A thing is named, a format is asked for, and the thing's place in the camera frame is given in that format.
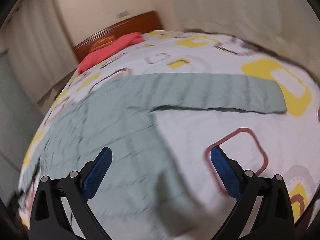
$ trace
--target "patterned bed sheet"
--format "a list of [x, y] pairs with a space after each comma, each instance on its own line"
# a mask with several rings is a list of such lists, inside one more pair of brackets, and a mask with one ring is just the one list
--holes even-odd
[[[224, 34], [153, 31], [146, 39], [101, 62], [81, 75], [74, 74], [46, 114], [26, 153], [21, 175], [42, 137], [63, 109], [79, 102], [116, 76], [146, 73], [244, 74], [277, 81], [287, 114], [165, 110], [156, 113], [158, 128], [179, 165], [193, 195], [212, 214], [204, 232], [179, 239], [212, 236], [235, 201], [210, 164], [210, 149], [220, 145], [244, 169], [272, 177], [282, 174], [297, 220], [314, 196], [320, 181], [320, 91], [301, 68], [275, 59], [233, 36]], [[40, 175], [36, 175], [19, 213], [29, 218]]]

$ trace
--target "white curtain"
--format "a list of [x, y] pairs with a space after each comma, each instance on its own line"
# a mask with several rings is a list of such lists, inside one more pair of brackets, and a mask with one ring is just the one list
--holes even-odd
[[172, 0], [182, 29], [228, 33], [304, 65], [320, 81], [320, 22], [306, 0]]
[[13, 71], [34, 102], [77, 67], [53, 0], [24, 0], [4, 32]]

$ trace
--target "green fabric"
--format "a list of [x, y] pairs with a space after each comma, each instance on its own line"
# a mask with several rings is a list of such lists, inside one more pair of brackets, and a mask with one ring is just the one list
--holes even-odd
[[37, 160], [41, 175], [57, 179], [80, 170], [107, 146], [113, 162], [88, 204], [112, 238], [167, 239], [196, 227], [201, 206], [157, 131], [152, 111], [159, 107], [286, 111], [276, 82], [245, 75], [114, 78], [61, 113], [35, 151], [24, 188]]

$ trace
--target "wall switch plate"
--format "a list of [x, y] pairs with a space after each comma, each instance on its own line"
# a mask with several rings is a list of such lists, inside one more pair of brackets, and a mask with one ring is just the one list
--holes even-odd
[[118, 13], [117, 18], [122, 18], [122, 17], [129, 15], [129, 14], [130, 14], [129, 11], [124, 11], [122, 13]]

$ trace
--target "headboard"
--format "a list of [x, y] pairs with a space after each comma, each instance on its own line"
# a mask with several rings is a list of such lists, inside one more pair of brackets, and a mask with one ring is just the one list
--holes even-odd
[[116, 38], [119, 38], [120, 36], [128, 33], [148, 33], [162, 29], [163, 27], [156, 11], [150, 11], [105, 28], [76, 45], [74, 50], [78, 61], [81, 62], [89, 54], [89, 49], [92, 44], [106, 36], [114, 35]]

